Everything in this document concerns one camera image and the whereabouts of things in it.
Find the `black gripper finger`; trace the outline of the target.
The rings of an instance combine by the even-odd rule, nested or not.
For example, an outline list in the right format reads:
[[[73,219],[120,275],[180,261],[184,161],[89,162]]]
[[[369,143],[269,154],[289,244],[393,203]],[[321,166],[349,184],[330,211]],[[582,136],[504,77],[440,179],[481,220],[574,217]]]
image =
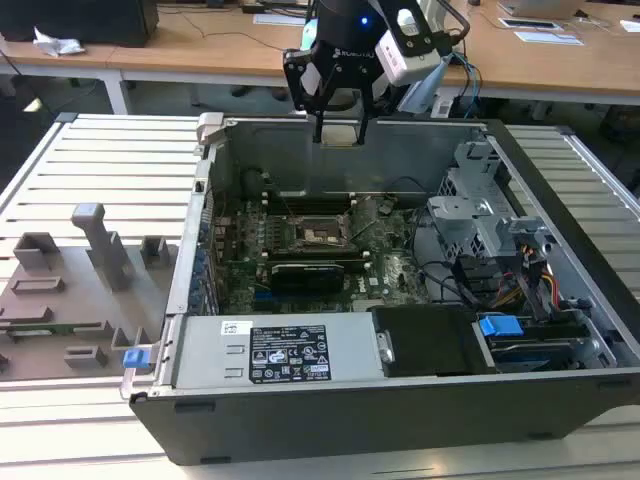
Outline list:
[[[283,70],[296,109],[315,117],[313,142],[319,143],[324,114],[338,89],[342,67],[330,47],[311,47],[287,49],[283,53]]]
[[[379,115],[378,109],[375,105],[375,99],[378,98],[385,89],[386,76],[384,74],[364,76],[361,80],[359,90],[362,101],[362,115],[356,137],[356,143],[358,145],[363,145],[365,143],[369,121]]]

